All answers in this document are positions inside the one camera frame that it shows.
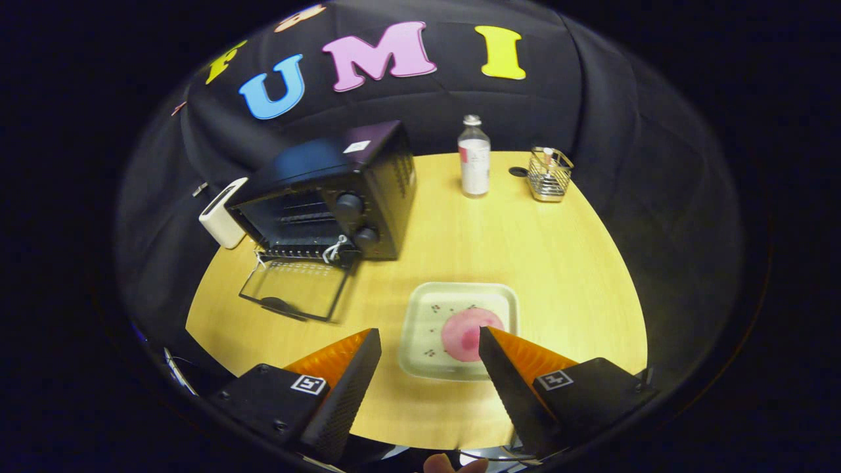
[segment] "letter m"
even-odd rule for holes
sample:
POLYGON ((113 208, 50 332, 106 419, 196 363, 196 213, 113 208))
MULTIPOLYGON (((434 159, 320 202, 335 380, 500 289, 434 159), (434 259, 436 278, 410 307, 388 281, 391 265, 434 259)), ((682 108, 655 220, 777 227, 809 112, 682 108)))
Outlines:
POLYGON ((421 39, 421 31, 425 27, 422 21, 392 24, 383 33, 377 47, 356 36, 345 36, 326 44, 321 50, 333 55, 338 76, 333 90, 346 92, 365 83, 365 78, 357 74, 354 65, 359 66, 373 80, 382 79, 392 56, 392 76, 422 76, 434 72, 437 67, 426 57, 421 39))

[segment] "bottle label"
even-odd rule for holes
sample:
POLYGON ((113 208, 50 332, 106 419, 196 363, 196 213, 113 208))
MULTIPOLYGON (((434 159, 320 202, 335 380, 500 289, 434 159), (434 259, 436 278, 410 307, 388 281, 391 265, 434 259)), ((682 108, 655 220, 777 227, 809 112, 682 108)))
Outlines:
POLYGON ((490 185, 490 145, 484 140, 459 143, 462 164, 462 189, 467 194, 484 194, 490 185))

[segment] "wooden table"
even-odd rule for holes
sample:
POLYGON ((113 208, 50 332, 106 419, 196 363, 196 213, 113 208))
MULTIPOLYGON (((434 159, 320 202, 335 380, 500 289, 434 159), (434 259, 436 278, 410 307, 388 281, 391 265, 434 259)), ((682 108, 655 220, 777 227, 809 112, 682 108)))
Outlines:
POLYGON ((427 449, 508 444, 513 427, 490 381, 428 380, 399 367, 406 305, 418 285, 506 284, 520 300, 521 337, 577 361, 605 357, 630 373, 648 356, 642 310, 616 245, 574 184, 560 204, 531 197, 527 181, 508 173, 529 156, 494 152, 482 199, 462 196, 456 153, 416 157, 418 190, 400 258, 361 262, 336 307, 340 323, 295 321, 239 297, 255 264, 246 237, 217 252, 187 330, 242 375, 377 327, 383 354, 351 433, 427 449))

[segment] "toaster oven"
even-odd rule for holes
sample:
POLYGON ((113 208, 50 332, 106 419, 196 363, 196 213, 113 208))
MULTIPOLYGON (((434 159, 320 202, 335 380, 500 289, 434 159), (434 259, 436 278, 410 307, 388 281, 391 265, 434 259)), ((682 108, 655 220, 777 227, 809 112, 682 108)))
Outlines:
POLYGON ((291 147, 225 208, 259 246, 240 296, 328 320, 361 259, 396 259, 415 197, 414 158, 398 120, 291 147))

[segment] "white square plate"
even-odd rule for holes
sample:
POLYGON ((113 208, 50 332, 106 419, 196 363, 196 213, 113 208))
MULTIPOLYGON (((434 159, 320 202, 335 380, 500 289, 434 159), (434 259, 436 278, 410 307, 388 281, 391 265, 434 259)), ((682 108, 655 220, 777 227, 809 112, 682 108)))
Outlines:
POLYGON ((409 298, 400 339, 399 363, 406 373, 453 381, 489 380, 482 361, 463 362, 444 351, 441 329, 451 316, 480 307, 494 312, 505 331, 517 334, 519 303, 503 284, 424 283, 409 298))

